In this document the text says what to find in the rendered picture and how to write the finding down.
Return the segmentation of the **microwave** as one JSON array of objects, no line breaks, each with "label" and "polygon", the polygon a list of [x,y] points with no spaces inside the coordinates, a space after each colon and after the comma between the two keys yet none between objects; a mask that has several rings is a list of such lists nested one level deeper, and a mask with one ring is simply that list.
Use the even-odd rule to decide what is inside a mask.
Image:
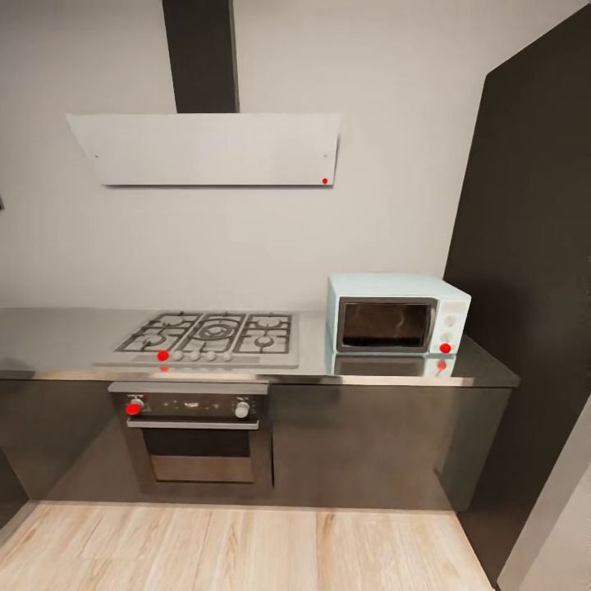
[{"label": "microwave", "polygon": [[432,273],[329,273],[335,352],[455,354],[471,295]]}]

